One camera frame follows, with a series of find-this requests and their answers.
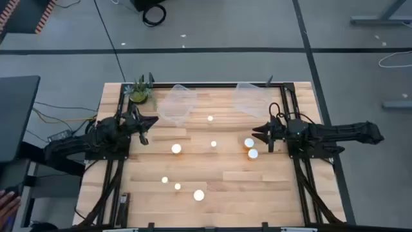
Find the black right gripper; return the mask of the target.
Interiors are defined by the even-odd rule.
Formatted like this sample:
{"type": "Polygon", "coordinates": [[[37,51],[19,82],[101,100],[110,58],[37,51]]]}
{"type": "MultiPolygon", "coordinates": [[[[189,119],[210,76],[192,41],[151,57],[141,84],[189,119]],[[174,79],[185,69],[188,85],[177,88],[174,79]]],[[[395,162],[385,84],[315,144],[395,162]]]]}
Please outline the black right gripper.
{"type": "Polygon", "coordinates": [[[268,152],[274,152],[274,140],[286,140],[287,128],[282,124],[278,117],[272,117],[272,123],[267,122],[262,126],[258,126],[252,129],[254,132],[260,133],[260,140],[262,140],[268,146],[268,152]],[[272,138],[270,135],[264,135],[262,133],[268,133],[272,128],[272,138]]]}

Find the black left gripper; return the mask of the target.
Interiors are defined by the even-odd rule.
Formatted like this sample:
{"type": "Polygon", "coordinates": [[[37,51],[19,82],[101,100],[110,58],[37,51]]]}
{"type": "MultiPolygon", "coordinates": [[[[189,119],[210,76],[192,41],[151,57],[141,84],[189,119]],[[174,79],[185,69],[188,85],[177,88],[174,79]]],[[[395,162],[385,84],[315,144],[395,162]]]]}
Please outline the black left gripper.
{"type": "Polygon", "coordinates": [[[148,145],[148,130],[159,120],[157,116],[141,116],[136,105],[132,105],[124,113],[124,124],[130,134],[139,133],[139,140],[142,145],[148,145]]]}

